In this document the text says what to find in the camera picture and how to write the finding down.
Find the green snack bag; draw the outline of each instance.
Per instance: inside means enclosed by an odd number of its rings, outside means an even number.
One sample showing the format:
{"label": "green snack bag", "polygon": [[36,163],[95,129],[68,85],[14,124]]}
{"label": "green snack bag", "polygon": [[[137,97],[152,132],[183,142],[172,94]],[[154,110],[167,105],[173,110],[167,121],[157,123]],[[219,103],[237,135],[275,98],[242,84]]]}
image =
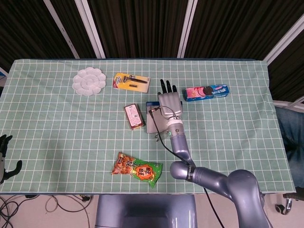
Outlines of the green snack bag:
{"label": "green snack bag", "polygon": [[118,153],[117,161],[112,170],[112,174],[130,174],[134,178],[148,182],[152,188],[161,173],[162,164],[132,158],[121,152]]}

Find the dark curtain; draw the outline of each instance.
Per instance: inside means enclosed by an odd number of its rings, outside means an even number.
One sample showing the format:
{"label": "dark curtain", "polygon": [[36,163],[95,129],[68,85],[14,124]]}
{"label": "dark curtain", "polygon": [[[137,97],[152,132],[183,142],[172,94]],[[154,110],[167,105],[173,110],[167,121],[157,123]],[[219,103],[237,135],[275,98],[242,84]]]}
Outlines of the dark curtain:
{"label": "dark curtain", "polygon": [[96,58],[74,0],[51,0],[80,58]]}
{"label": "dark curtain", "polygon": [[199,0],[185,57],[263,60],[303,13],[302,0]]}
{"label": "dark curtain", "polygon": [[304,95],[304,31],[268,66],[274,100],[294,102]]}
{"label": "dark curtain", "polygon": [[187,0],[89,0],[107,58],[176,57]]}
{"label": "dark curtain", "polygon": [[43,1],[0,1],[0,66],[20,58],[74,58]]}

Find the floor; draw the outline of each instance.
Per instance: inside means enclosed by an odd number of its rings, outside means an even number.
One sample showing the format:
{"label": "floor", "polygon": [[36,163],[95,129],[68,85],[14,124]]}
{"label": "floor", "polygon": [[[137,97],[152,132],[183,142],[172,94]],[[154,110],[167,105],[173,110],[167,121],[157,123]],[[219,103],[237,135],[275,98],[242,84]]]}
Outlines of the floor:
{"label": "floor", "polygon": [[[80,205],[66,196],[57,196],[60,205],[69,210],[81,209]],[[218,212],[225,228],[238,227],[238,220],[235,207],[232,202],[219,195],[211,194],[210,196],[213,205]],[[24,196],[19,196],[16,202],[24,200]],[[14,228],[86,228],[89,227],[87,223],[86,214],[84,211],[77,213],[65,212],[60,208],[57,208],[54,212],[46,212],[45,205],[49,196],[39,196],[37,199],[24,202],[17,214],[11,218],[11,222]],[[90,227],[94,228],[96,209],[97,209],[98,196],[94,196],[92,203],[87,208],[88,217],[90,221]],[[281,215],[276,212],[275,204],[284,203],[285,200],[281,194],[271,194],[266,196],[266,213],[275,228],[286,227],[302,227],[304,223],[303,208],[304,201],[293,200],[292,210],[287,215]],[[205,194],[196,195],[196,205],[198,214],[198,227],[199,228],[220,228],[220,225],[213,214],[212,209],[208,203]],[[55,207],[55,202],[51,199],[47,205],[48,210],[52,210]],[[4,220],[0,219],[0,226],[3,225]]]}

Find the person's leg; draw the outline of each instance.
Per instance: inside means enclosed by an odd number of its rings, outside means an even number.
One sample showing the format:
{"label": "person's leg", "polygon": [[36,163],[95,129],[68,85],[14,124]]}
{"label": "person's leg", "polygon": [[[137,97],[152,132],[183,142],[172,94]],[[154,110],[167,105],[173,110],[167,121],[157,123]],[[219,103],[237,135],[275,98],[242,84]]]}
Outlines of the person's leg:
{"label": "person's leg", "polygon": [[304,113],[275,108],[296,187],[304,187]]}

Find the table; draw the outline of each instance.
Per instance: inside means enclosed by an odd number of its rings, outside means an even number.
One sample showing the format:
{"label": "table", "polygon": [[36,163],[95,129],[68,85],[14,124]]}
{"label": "table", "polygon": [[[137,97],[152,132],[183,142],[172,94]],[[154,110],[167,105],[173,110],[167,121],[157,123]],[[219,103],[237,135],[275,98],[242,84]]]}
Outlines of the table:
{"label": "table", "polygon": [[[106,87],[80,96],[72,78],[86,67],[101,69]],[[117,72],[151,78],[149,92],[112,88]],[[6,168],[23,160],[20,174],[0,186],[3,193],[202,193],[202,187],[175,180],[166,152],[145,128],[131,131],[123,107],[157,100],[159,79],[186,87],[228,84],[225,98],[183,102],[182,115],[192,158],[226,175],[253,172],[264,193],[292,192],[264,61],[202,60],[16,60],[0,98],[1,134],[12,134]],[[118,152],[163,163],[152,189],[129,175],[111,175]]]}

